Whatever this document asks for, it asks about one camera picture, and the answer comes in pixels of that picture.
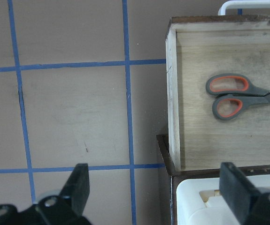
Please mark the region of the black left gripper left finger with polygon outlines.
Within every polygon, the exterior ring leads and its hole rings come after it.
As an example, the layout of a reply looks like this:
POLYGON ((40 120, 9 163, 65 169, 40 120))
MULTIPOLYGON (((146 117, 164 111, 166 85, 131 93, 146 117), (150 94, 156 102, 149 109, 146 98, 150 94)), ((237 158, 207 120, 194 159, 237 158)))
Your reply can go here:
POLYGON ((60 192, 42 198, 35 210, 45 225, 89 225, 83 216, 89 193, 88 164, 77 164, 60 192))

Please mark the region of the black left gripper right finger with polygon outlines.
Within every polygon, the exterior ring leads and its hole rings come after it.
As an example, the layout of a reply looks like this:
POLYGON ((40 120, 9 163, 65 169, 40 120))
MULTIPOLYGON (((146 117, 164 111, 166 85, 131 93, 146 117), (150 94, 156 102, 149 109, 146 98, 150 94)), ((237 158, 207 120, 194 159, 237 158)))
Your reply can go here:
POLYGON ((256 187, 232 162, 221 163, 219 190, 241 225, 270 225, 270 188, 256 187))

